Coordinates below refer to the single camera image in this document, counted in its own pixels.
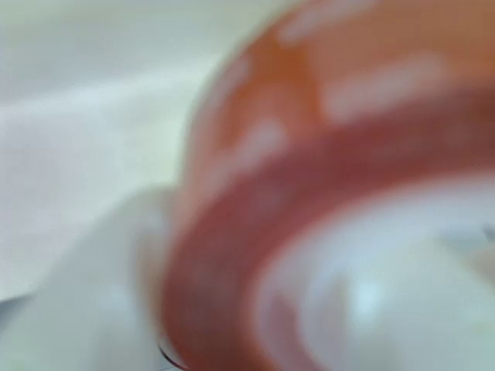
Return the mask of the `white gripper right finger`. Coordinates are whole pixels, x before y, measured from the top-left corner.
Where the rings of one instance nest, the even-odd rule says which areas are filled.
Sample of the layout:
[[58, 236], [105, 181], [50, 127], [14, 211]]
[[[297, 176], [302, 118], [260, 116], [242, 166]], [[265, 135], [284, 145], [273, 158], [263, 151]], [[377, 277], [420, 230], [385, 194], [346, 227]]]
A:
[[280, 370], [492, 370], [494, 184], [436, 181], [290, 237], [258, 291]]

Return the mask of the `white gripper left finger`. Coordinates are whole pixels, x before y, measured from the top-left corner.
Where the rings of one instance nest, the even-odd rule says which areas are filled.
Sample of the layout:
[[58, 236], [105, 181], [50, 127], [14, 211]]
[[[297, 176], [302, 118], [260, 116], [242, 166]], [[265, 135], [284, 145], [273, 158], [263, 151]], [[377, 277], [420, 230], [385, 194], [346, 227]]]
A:
[[1, 306], [3, 370], [179, 370], [157, 323], [174, 189], [117, 206], [33, 294]]

